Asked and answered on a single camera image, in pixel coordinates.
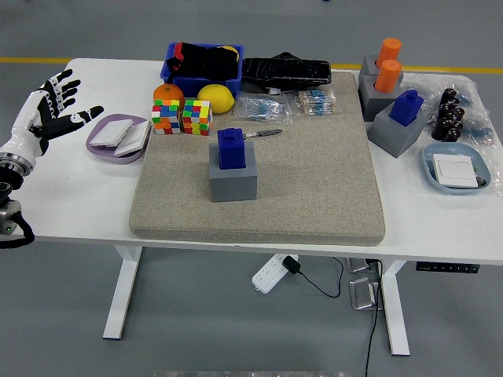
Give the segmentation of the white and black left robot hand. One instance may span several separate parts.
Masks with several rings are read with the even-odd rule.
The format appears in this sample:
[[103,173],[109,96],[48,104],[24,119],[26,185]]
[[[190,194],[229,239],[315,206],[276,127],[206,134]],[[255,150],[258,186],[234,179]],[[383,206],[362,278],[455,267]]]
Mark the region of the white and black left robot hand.
[[29,175],[36,159],[46,153],[50,140],[79,130],[104,111],[94,106],[64,114],[75,103],[81,83],[78,79],[68,81],[71,75],[71,69],[62,71],[29,95],[13,124],[11,138],[1,147],[2,168],[23,177]]

